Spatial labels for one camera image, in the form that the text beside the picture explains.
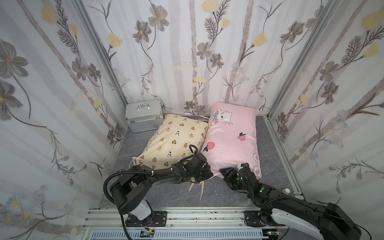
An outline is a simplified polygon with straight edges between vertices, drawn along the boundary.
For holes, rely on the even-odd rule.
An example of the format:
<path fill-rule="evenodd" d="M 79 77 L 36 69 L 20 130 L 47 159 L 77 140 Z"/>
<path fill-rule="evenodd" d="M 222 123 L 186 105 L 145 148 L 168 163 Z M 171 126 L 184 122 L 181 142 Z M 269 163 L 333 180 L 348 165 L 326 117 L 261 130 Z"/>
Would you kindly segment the pink cartoon print pillow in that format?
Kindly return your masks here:
<path fill-rule="evenodd" d="M 209 127 L 201 153 L 213 175 L 222 177 L 221 169 L 237 169 L 248 163 L 256 178 L 260 179 L 262 171 L 256 129 L 259 110 L 221 102 L 209 106 Z"/>

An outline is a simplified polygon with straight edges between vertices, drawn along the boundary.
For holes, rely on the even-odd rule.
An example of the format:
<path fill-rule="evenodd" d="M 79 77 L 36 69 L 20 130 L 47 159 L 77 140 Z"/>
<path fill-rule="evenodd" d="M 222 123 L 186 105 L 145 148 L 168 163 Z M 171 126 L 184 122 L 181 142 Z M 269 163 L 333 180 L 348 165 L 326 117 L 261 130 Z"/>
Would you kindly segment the cream bear print pillow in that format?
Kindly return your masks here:
<path fill-rule="evenodd" d="M 193 154 L 201 153 L 208 123 L 168 114 L 143 152 L 133 158 L 134 166 L 147 170 L 168 169 Z"/>

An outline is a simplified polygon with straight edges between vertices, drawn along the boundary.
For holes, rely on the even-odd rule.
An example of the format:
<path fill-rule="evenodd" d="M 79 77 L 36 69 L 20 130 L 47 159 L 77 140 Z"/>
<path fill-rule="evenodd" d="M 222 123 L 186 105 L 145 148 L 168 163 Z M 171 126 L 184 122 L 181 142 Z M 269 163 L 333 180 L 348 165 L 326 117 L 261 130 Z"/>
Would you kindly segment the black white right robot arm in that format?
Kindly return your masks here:
<path fill-rule="evenodd" d="M 353 222 L 336 204 L 314 204 L 260 183 L 249 164 L 221 169 L 231 190 L 248 195 L 259 210 L 261 225 L 285 225 L 318 240 L 359 240 L 364 227 Z"/>

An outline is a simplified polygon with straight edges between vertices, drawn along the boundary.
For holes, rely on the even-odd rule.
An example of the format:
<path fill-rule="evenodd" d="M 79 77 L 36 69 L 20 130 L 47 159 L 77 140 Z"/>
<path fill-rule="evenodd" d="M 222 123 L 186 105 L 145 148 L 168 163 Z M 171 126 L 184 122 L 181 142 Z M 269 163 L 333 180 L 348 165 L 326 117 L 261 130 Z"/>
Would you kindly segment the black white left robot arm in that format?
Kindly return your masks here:
<path fill-rule="evenodd" d="M 103 191 L 121 217 L 129 216 L 123 219 L 124 227 L 127 223 L 146 227 L 155 221 L 155 213 L 144 199 L 151 187 L 167 183 L 200 183 L 213 175 L 206 157 L 197 153 L 172 164 L 168 169 L 147 170 L 136 165 L 128 171 L 114 173 L 104 181 Z"/>

